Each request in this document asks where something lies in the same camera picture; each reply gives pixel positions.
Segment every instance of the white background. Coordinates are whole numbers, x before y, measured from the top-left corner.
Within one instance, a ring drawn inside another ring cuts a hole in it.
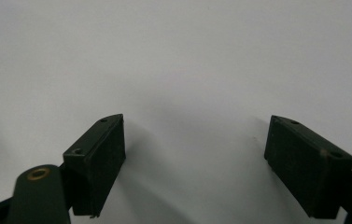
[[[276,114],[352,154],[352,1],[0,1],[0,201],[117,113],[127,160],[73,223],[343,223],[263,152]]]

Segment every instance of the screw hole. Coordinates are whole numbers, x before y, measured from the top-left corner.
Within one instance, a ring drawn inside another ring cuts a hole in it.
[[[44,178],[49,174],[50,169],[44,167],[44,168],[38,168],[30,172],[27,176],[27,179],[29,180],[39,180]]]
[[[76,148],[76,149],[73,150],[73,153],[75,153],[75,154],[81,154],[81,153],[82,153],[82,149]]]
[[[331,154],[333,157],[342,158],[342,154],[339,153],[339,152],[330,152],[330,154]]]

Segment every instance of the bolt hole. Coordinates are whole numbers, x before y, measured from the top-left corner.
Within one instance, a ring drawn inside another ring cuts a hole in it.
[[[75,154],[81,154],[81,153],[82,153],[82,149],[76,148],[76,149],[73,150],[73,153],[75,153]]]
[[[32,172],[30,172],[27,176],[27,179],[29,180],[38,180],[38,179],[42,179],[45,176],[47,176],[49,174],[50,169],[44,167],[44,168],[38,168],[36,170],[33,170]]]
[[[339,152],[331,152],[331,155],[336,157],[336,158],[342,158],[342,154]]]

